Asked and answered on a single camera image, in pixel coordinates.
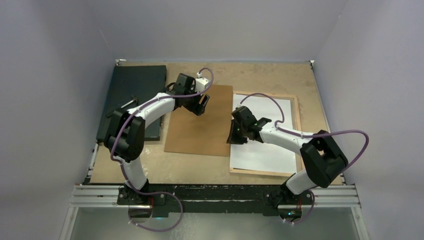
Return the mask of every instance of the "purple cable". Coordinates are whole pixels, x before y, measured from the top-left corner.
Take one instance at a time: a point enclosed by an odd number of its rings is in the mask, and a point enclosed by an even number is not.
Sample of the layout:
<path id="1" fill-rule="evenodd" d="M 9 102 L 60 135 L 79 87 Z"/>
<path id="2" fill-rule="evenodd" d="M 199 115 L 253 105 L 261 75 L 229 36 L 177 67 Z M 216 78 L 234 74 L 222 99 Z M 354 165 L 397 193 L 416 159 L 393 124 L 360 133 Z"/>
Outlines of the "purple cable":
<path id="1" fill-rule="evenodd" d="M 301 222 L 303 222 L 312 213 L 312 209 L 314 209 L 314 205 L 315 205 L 315 194 L 311 190 L 308 190 L 308 191 L 310 192 L 310 195 L 312 197 L 312 204 L 310 205 L 309 211 L 307 211 L 307 213 L 305 214 L 305 216 L 302 217 L 302 218 L 300 218 L 299 221 L 293 222 L 292 223 L 293 225 L 300 224 Z"/>
<path id="2" fill-rule="evenodd" d="M 117 136 L 116 136 L 116 140 L 115 140 L 115 142 L 113 143 L 113 146 L 112 146 L 112 149 L 110 150 L 110 159 L 112 160 L 112 161 L 114 161 L 114 162 L 118 162 L 118 163 L 120 163 L 120 169 L 121 169 L 121 171 L 122 171 L 122 174 L 123 174 L 123 176 L 124 176 L 124 178 L 125 178 L 125 181 L 127 181 L 127 183 L 128 183 L 128 185 L 136 192 L 136 193 L 138 193 L 138 194 L 140 194 L 140 195 L 144 195 L 144 196 L 151 196 L 151 195 L 156 195 L 156 194 L 165 194 L 165 195 L 169 195 L 169 196 L 171 196 L 171 197 L 173 197 L 177 202 L 178 202 L 178 204 L 179 204 L 179 208 L 180 208 L 180 211 L 181 211 L 181 215 L 179 216 L 179 218 L 178 218 L 178 220 L 176 221 L 176 223 L 174 224 L 174 225 L 172 225 L 172 226 L 170 226 L 170 227 L 167 227 L 167 228 L 164 228 L 164 229 L 154 229 L 154 228 L 150 228 L 150 227 L 147 227 L 147 226 L 143 226 L 143 225 L 140 225 L 140 224 L 138 224 L 138 223 L 136 223 L 136 222 L 134 222 L 132 219 L 131 219 L 131 216 L 130 216 L 130 214 L 128 214 L 128 217 L 129 217 L 129 221 L 130 221 L 130 223 L 132 223 L 132 224 L 134 224 L 135 226 L 137 226 L 137 227 L 139 227 L 139 228 L 142 228 L 142 229 L 146 229 L 146 230 L 149 230 L 149 231 L 152 231 L 152 232 L 166 232 L 166 231 L 169 231 L 169 230 L 171 230 L 171 229 L 173 229 L 173 228 L 175 228 L 180 222 L 181 222 L 181 219 L 183 218 L 183 205 L 181 204 L 181 201 L 175 196 L 175 195 L 173 195 L 173 194 L 171 194 L 171 193 L 169 193 L 169 192 L 166 192 L 166 191 L 156 191 L 156 192 L 150 192 L 150 193 L 147 193 L 147 192 L 141 192 L 141 191 L 139 191 L 137 188 L 135 188 L 134 187 L 134 185 L 131 183 L 131 181 L 128 179 L 128 176 L 127 176 L 127 174 L 125 173 L 125 169 L 124 169 L 124 164 L 122 163 L 122 161 L 121 160 L 119 160 L 119 159 L 115 159 L 114 158 L 114 153 L 115 153 L 115 150 L 116 150 L 116 148 L 117 148 L 117 145 L 118 145 L 118 140 L 121 138 L 121 136 L 122 136 L 122 133 L 124 132 L 124 129 L 125 129 L 125 127 L 128 125 L 128 123 L 131 121 L 131 119 L 133 119 L 133 117 L 136 115 L 136 114 L 138 114 L 142 109 L 144 109 L 145 107 L 147 107 L 147 106 L 149 106 L 150 104 L 153 104 L 153 103 L 155 103 L 155 102 L 157 102 L 157 101 L 160 101 L 160 100 L 162 100 L 162 99 L 183 99 L 183 98 L 191 98 L 191 97 L 195 97 L 195 96 L 198 96 L 198 95 L 201 95 L 201 94 L 203 94 L 204 92 L 206 92 L 211 86 L 212 86 L 212 84 L 213 84 L 213 82 L 214 82 L 214 72 L 210 69 L 210 68 L 208 68 L 208 67 L 204 67 L 204 68 L 202 68 L 202 69 L 200 69 L 199 70 L 199 73 L 201 73 L 203 70 L 208 70 L 209 72 L 210 72 L 210 85 L 209 86 L 207 86 L 203 91 L 201 91 L 201 92 L 198 92 L 198 93 L 194 93 L 194 94 L 189 94 L 189 95 L 169 95 L 169 96 L 162 96 L 162 97 L 158 97 L 158 98 L 155 98 L 155 99 L 151 99 L 150 101 L 147 101 L 147 102 L 145 102 L 145 103 L 143 103 L 139 108 L 137 108 L 137 110 L 135 110 L 127 119 L 126 119 L 126 121 L 123 123 L 123 125 L 122 125 L 122 127 L 120 128 L 120 130 L 119 130 L 119 132 L 118 132 L 118 134 L 117 134 Z"/>
<path id="3" fill-rule="evenodd" d="M 357 130 L 357 129 L 352 129 L 352 130 L 343 130 L 343 131 L 334 131 L 334 132 L 329 132 L 329 133 L 323 133 L 323 134 L 314 134 L 314 135 L 301 135 L 297 132 L 293 132 L 287 129 L 283 129 L 277 126 L 278 123 L 281 123 L 281 121 L 277 120 L 275 121 L 274 125 L 275 127 L 287 134 L 291 134 L 297 137 L 301 137 L 301 138 L 305 138 L 305 139 L 315 139 L 315 138 L 325 138 L 325 137 L 330 137 L 330 136 L 336 136 L 336 135 L 342 135 L 342 134 L 362 134 L 365 137 L 365 143 L 362 146 L 362 149 L 359 151 L 359 153 L 353 158 L 352 161 L 350 161 L 350 163 L 346 166 L 346 168 L 342 171 L 342 173 L 344 171 L 346 171 L 348 168 L 350 168 L 361 156 L 362 154 L 365 152 L 365 149 L 367 149 L 368 144 L 370 143 L 370 137 L 368 136 L 368 134 L 362 130 Z"/>
<path id="4" fill-rule="evenodd" d="M 249 94 L 249 95 L 247 95 L 245 98 L 243 98 L 243 100 L 241 100 L 241 101 L 240 101 L 240 104 L 242 104 L 242 103 L 243 103 L 243 102 L 244 102 L 247 98 L 249 98 L 249 97 L 251 97 L 251 96 L 254 96 L 254 95 L 261 95 L 261 96 L 267 97 L 267 98 L 269 98 L 271 101 L 273 101 L 273 102 L 277 105 L 277 107 L 278 107 L 279 111 L 281 112 L 281 117 L 282 117 L 281 122 L 282 122 L 282 123 L 284 123 L 284 113 L 283 113 L 283 109 L 281 108 L 281 106 L 278 104 L 278 102 L 277 102 L 274 98 L 272 98 L 272 97 L 270 97 L 270 96 L 266 95 L 265 93 L 255 92 L 255 93 Z"/>

